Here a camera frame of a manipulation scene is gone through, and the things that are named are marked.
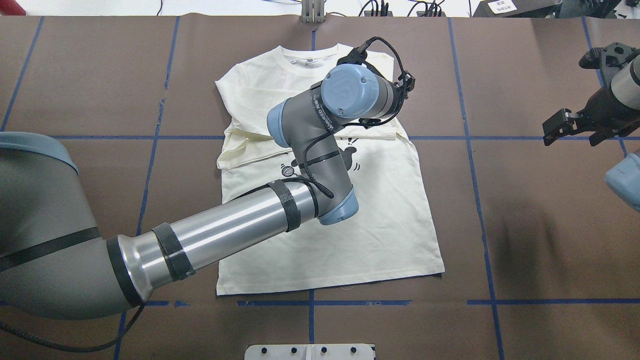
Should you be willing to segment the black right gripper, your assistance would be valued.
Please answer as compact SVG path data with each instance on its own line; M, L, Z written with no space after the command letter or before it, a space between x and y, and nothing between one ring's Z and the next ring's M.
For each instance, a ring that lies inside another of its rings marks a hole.
M589 143L594 147L606 139L629 136L639 127L640 112L622 104L609 88L601 88L590 97L580 114L562 108L544 121L542 141L548 147L562 137L593 132Z

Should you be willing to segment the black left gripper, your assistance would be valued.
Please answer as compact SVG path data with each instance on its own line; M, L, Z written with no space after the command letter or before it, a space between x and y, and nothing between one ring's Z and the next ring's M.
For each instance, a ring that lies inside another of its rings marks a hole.
M393 100L392 109L400 109L405 100L409 98L409 92L415 88L416 78L407 70L402 70L398 81L391 85Z

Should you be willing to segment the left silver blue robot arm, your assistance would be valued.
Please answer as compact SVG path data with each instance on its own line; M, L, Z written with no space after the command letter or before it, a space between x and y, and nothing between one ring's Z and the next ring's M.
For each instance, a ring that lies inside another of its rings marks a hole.
M270 109L275 144L302 174L265 181L228 202L140 235L98 229L79 171L60 141L1 133L1 299L40 317L87 320L142 306L152 292L313 219L331 226L359 210L334 135L398 114L415 78L396 82L343 63Z

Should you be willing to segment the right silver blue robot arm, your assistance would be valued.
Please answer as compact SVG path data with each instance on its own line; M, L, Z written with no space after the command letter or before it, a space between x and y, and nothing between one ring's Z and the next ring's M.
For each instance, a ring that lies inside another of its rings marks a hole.
M578 112L562 108L542 123L544 145L561 137L590 132L594 147L639 129L639 50L614 55L611 48L591 48L579 61L584 69L599 68L604 82ZM605 174L605 183L629 207L640 208L639 152L628 153Z

